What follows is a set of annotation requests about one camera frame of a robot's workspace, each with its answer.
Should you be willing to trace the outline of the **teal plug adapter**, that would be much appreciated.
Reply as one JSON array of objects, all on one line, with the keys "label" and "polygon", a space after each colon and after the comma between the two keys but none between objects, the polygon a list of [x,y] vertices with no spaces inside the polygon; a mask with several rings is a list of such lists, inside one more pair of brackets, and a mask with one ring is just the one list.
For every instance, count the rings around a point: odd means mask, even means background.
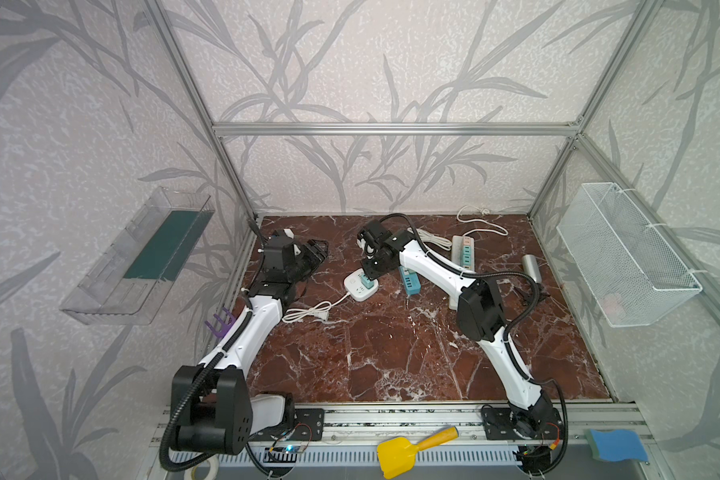
[{"label": "teal plug adapter", "polygon": [[365,274],[360,276],[360,280],[367,289],[372,289],[375,285],[375,281],[370,280]]}]

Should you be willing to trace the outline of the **teal power strip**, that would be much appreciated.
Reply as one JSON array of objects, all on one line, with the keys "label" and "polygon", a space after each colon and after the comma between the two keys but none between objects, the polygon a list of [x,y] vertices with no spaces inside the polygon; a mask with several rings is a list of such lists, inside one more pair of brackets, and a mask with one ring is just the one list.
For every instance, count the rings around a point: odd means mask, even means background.
[{"label": "teal power strip", "polygon": [[402,284],[407,296],[418,295],[421,290],[421,283],[415,271],[409,270],[403,266],[398,268]]}]

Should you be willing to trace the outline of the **white square power socket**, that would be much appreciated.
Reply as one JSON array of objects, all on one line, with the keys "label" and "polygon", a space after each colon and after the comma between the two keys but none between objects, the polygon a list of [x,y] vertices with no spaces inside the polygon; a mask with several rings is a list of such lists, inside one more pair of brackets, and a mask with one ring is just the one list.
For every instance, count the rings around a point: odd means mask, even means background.
[{"label": "white square power socket", "polygon": [[373,296],[379,289],[379,281],[375,281],[375,285],[372,289],[367,289],[361,282],[360,276],[365,274],[362,268],[349,274],[343,281],[344,287],[347,293],[356,301],[364,302]]}]

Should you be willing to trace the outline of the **long white multicolour power strip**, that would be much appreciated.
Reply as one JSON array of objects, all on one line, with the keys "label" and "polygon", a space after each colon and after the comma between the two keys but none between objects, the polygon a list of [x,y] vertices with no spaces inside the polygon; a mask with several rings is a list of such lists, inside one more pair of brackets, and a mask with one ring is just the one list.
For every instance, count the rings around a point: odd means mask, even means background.
[{"label": "long white multicolour power strip", "polygon": [[463,269],[473,271],[475,269],[475,244],[473,246],[465,245],[463,237],[460,235],[452,237],[450,260]]}]

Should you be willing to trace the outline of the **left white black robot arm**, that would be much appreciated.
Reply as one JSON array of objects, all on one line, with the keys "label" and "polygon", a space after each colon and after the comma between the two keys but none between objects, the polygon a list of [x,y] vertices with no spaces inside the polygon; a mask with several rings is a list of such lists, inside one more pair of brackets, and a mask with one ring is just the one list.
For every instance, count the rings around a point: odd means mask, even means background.
[{"label": "left white black robot arm", "polygon": [[237,455],[259,432],[296,426],[289,394],[251,395],[246,377],[265,340],[306,282],[329,256],[325,240],[300,242],[283,230],[266,239],[260,262],[241,297],[239,318],[218,345],[172,379],[170,417],[159,445],[167,472],[191,469],[218,454]]}]

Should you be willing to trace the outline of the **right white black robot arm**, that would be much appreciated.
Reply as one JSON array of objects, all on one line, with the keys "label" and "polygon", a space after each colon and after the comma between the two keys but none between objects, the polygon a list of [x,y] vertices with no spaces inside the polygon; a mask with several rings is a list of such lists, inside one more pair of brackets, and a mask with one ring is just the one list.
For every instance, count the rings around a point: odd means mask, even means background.
[{"label": "right white black robot arm", "polygon": [[457,298],[457,326],[478,343],[501,380],[511,428],[524,438],[539,435],[554,419],[555,410],[542,382],[522,363],[511,338],[513,323],[507,320],[497,280],[515,273],[467,270],[427,248],[407,229],[393,233],[374,223],[360,231],[357,242],[365,255],[361,265],[369,279],[403,267]]}]

